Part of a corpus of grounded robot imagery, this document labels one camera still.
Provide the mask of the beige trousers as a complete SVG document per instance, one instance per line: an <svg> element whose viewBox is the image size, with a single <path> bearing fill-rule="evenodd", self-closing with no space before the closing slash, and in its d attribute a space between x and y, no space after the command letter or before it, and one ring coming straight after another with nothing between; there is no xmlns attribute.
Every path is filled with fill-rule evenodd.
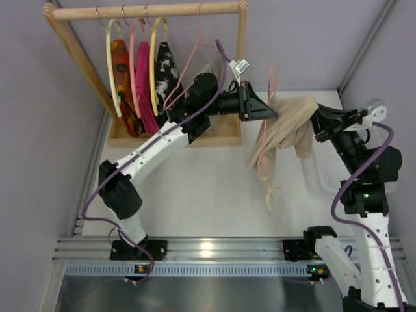
<svg viewBox="0 0 416 312"><path fill-rule="evenodd" d="M272 211L276 152L293 147L296 156L307 159L312 154L313 129L311 117L319 105L314 96L279 97L273 95L269 107L278 117L262 122L255 144L247 160L247 167L257 172L257 180L266 188L266 207Z"/></svg>

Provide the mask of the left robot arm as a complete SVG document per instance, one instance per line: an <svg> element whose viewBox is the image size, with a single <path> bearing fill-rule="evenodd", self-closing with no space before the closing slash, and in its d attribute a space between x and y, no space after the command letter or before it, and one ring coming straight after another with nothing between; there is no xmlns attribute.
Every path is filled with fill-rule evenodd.
<svg viewBox="0 0 416 312"><path fill-rule="evenodd" d="M210 116L236 114L239 120L269 120L278 117L255 93L251 83L239 83L223 92L212 73L196 76L184 106L174 108L169 119L149 140L130 155L99 166L99 196L118 223L120 242L134 258L147 249L139 210L142 198L138 188L158 165L199 138L210 128Z"/></svg>

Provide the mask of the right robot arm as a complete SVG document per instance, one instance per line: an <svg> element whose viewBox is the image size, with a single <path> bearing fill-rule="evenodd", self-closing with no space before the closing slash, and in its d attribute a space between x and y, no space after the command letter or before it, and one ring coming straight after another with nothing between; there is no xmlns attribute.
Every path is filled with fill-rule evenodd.
<svg viewBox="0 0 416 312"><path fill-rule="evenodd" d="M391 146L395 132L382 123L386 112L381 103L346 111L319 105L311 117L316 141L330 141L350 173L333 199L331 217L352 228L359 263L332 227L304 231L304 242L341 292L343 311L415 310L399 282L390 243L385 185L398 180L402 154Z"/></svg>

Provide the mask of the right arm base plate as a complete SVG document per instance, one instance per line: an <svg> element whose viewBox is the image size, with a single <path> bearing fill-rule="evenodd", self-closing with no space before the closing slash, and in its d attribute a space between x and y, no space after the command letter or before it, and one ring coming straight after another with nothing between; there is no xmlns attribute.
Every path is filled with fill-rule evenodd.
<svg viewBox="0 0 416 312"><path fill-rule="evenodd" d="M283 240L282 245L285 260L296 262L322 259L313 249L314 245L303 239Z"/></svg>

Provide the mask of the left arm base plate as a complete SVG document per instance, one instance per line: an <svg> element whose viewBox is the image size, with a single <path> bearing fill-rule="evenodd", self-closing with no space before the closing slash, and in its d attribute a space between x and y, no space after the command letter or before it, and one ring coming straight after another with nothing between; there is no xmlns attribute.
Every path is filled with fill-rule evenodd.
<svg viewBox="0 0 416 312"><path fill-rule="evenodd" d="M155 261L162 261L167 254L166 240L145 240L140 246L145 249ZM137 247L131 246L124 240L115 240L112 242L110 260L112 261L132 261L132 260L149 260L150 258Z"/></svg>

